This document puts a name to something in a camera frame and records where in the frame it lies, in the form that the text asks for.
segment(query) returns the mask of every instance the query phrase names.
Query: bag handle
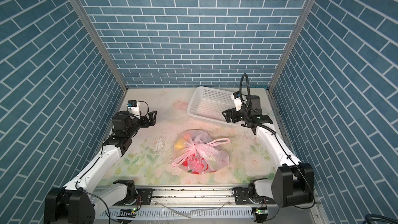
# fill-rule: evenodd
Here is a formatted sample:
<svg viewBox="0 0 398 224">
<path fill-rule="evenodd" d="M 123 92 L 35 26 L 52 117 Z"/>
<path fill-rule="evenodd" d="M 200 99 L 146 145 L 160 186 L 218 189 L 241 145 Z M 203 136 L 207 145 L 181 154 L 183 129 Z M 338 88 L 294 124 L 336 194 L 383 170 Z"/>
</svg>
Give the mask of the bag handle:
<svg viewBox="0 0 398 224">
<path fill-rule="evenodd" d="M 180 166 L 185 161 L 185 159 L 187 159 L 191 155 L 193 155 L 192 152 L 186 152 L 181 156 L 177 157 L 176 159 L 174 159 L 174 161 L 172 161 L 172 167 Z"/>
<path fill-rule="evenodd" d="M 211 142 L 208 142 L 206 144 L 214 147 L 214 146 L 219 146 L 221 144 L 228 144 L 230 142 L 231 142 L 231 140 L 229 138 L 219 138 L 219 139 L 213 140 Z"/>
</svg>

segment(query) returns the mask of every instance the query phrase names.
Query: metal post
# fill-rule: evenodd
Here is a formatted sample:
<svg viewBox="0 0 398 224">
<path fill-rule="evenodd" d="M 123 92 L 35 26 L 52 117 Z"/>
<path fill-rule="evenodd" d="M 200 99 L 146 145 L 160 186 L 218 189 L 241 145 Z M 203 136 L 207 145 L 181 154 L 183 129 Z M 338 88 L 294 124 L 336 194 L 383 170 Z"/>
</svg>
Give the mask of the metal post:
<svg viewBox="0 0 398 224">
<path fill-rule="evenodd" d="M 122 87 L 123 92 L 127 92 L 127 85 L 124 82 L 121 74 L 117 70 L 114 62 L 112 61 L 111 56 L 109 55 L 108 50 L 106 49 L 105 45 L 103 44 L 101 38 L 99 37 L 93 23 L 91 22 L 90 18 L 87 15 L 86 10 L 80 0 L 69 0 L 70 4 L 72 5 L 73 9 L 75 10 L 77 16 L 82 21 L 84 27 L 86 28 L 88 34 L 92 38 L 94 44 L 98 48 L 99 52 L 102 55 L 102 58 L 105 60 L 106 64 L 109 66 L 113 76 L 116 78 L 117 82 L 119 83 L 120 87 Z"/>
<path fill-rule="evenodd" d="M 293 28 L 289 42 L 286 44 L 285 50 L 282 53 L 281 59 L 279 60 L 279 63 L 276 66 L 276 69 L 275 69 L 274 75 L 271 79 L 271 82 L 269 83 L 268 90 L 270 92 L 272 92 L 273 89 L 275 88 L 276 82 L 282 73 L 283 67 L 286 64 L 290 53 L 292 52 L 293 46 L 295 45 L 297 38 L 299 37 L 299 34 L 301 32 L 301 29 L 304 26 L 304 23 L 305 23 L 308 15 L 310 14 L 310 11 L 312 9 L 312 6 L 314 5 L 314 2 L 315 2 L 315 0 L 306 0 L 304 7 L 301 10 L 301 14 L 300 14 L 299 18 L 297 19 L 297 23 L 296 23 L 295 27 Z"/>
</svg>

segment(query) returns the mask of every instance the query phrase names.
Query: white plastic basket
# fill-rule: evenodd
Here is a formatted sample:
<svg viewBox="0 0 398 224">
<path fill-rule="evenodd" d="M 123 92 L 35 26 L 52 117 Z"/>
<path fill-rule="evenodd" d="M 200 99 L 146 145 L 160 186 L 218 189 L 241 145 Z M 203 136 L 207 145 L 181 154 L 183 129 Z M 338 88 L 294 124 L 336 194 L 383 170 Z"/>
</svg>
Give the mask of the white plastic basket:
<svg viewBox="0 0 398 224">
<path fill-rule="evenodd" d="M 232 92 L 211 87 L 198 87 L 189 102 L 187 114 L 199 121 L 236 127 L 240 122 L 227 123 L 222 115 L 223 111 L 235 108 L 231 94 Z"/>
</svg>

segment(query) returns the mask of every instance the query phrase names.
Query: metal frame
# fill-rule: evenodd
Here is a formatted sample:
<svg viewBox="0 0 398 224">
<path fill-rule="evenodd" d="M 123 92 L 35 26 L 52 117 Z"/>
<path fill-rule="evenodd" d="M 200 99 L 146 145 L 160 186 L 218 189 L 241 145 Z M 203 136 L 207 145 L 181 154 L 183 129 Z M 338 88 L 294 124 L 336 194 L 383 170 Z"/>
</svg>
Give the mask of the metal frame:
<svg viewBox="0 0 398 224">
<path fill-rule="evenodd" d="M 283 68 L 285 67 L 287 59 L 289 58 L 289 55 L 292 52 L 293 46 L 295 45 L 297 38 L 299 37 L 301 29 L 304 26 L 304 23 L 305 23 L 308 15 L 310 14 L 310 11 L 312 9 L 312 6 L 314 5 L 314 2 L 315 2 L 315 0 L 306 0 L 305 1 L 305 4 L 301 10 L 300 16 L 297 19 L 297 23 L 296 23 L 295 27 L 293 28 L 289 42 L 286 44 L 285 50 L 282 53 L 281 59 L 279 60 L 279 63 L 275 69 L 275 72 L 271 79 L 271 82 L 269 83 L 268 90 L 271 92 L 273 91 L 273 89 L 276 86 L 276 82 L 279 79 L 279 76 L 281 75 Z"/>
<path fill-rule="evenodd" d="M 83 26 L 86 28 L 88 34 L 92 38 L 94 44 L 98 48 L 99 52 L 102 55 L 102 58 L 105 60 L 106 64 L 109 66 L 113 76 L 116 78 L 117 82 L 119 83 L 120 87 L 122 88 L 123 92 L 127 92 L 127 85 L 124 82 L 121 74 L 117 70 L 115 63 L 112 61 L 111 56 L 109 55 L 108 50 L 106 49 L 105 45 L 103 44 L 100 36 L 98 35 L 93 23 L 91 22 L 90 18 L 87 15 L 86 10 L 84 9 L 80 0 L 69 0 L 70 4 L 72 5 L 73 9 L 75 10 L 77 16 L 82 21 Z"/>
<path fill-rule="evenodd" d="M 297 153 L 295 152 L 295 149 L 293 147 L 293 143 L 290 139 L 290 136 L 287 132 L 285 123 L 283 122 L 282 116 L 281 116 L 281 111 L 279 110 L 278 105 L 276 104 L 276 100 L 273 96 L 273 93 L 270 92 L 269 90 L 267 90 L 267 96 L 268 96 L 268 100 L 269 103 L 271 104 L 271 108 L 272 108 L 272 112 L 274 113 L 276 122 L 278 123 L 278 127 L 280 130 L 280 134 L 282 136 L 283 141 L 285 142 L 285 144 L 289 147 L 289 149 L 295 154 L 297 155 Z"/>
<path fill-rule="evenodd" d="M 271 108 L 274 113 L 276 122 L 278 123 L 278 127 L 281 132 L 281 136 L 282 136 L 283 140 L 285 141 L 286 145 L 290 148 L 290 150 L 294 154 L 297 154 L 293 147 L 290 136 L 287 132 L 285 123 L 283 122 L 283 119 L 281 117 L 281 112 L 279 110 L 278 105 L 276 104 L 275 97 L 273 96 L 273 93 L 268 90 L 267 95 L 268 95 L 268 99 L 271 104 Z M 324 210 L 322 204 L 320 203 L 316 189 L 314 189 L 314 199 L 315 199 L 315 206 L 313 208 L 311 208 L 311 214 L 315 221 L 315 224 L 329 224 L 328 218 L 326 216 L 326 213 L 325 213 L 325 210 Z"/>
<path fill-rule="evenodd" d="M 119 101 L 119 103 L 117 103 L 116 109 L 115 109 L 115 111 L 113 112 L 113 115 L 115 115 L 116 112 L 119 112 L 119 109 L 122 107 L 123 101 L 124 101 L 124 99 L 126 98 L 126 94 L 127 94 L 127 92 L 123 92 L 122 97 L 120 98 L 120 101 Z M 96 154 L 100 151 L 100 149 L 101 149 L 101 147 L 102 147 L 102 143 L 103 143 L 105 140 L 107 140 L 107 138 L 108 138 L 109 135 L 111 134 L 111 132 L 112 132 L 112 126 L 113 126 L 113 125 L 112 125 L 112 121 L 109 120 L 108 126 L 106 127 L 105 132 L 104 132 L 104 134 L 103 134 L 103 136 L 102 136 L 102 138 L 101 138 L 101 142 L 98 144 L 98 147 L 97 147 L 97 150 L 96 150 Z"/>
<path fill-rule="evenodd" d="M 151 188 L 152 201 L 146 208 L 158 208 L 158 203 L 165 204 L 167 207 L 195 207 L 210 208 L 221 207 L 258 207 L 261 204 L 245 204 L 236 205 L 235 198 L 231 189 L 234 187 L 247 187 L 247 184 L 223 184 L 223 185 L 139 185 L 136 189 Z M 97 186 L 94 192 L 101 192 L 108 186 Z M 312 203 L 303 204 L 303 207 L 309 207 Z"/>
</svg>

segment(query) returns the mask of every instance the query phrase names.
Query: plastic bag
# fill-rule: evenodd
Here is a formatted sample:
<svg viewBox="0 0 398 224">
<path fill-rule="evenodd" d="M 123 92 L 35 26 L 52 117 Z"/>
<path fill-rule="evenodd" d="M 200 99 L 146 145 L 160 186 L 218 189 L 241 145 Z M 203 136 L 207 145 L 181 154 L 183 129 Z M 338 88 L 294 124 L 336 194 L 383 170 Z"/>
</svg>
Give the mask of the plastic bag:
<svg viewBox="0 0 398 224">
<path fill-rule="evenodd" d="M 198 175 L 216 172 L 229 164 L 229 155 L 215 147 L 229 142 L 229 138 L 213 140 L 207 132 L 186 131 L 174 145 L 176 159 L 172 162 L 172 167 L 179 166 L 183 171 Z"/>
</svg>

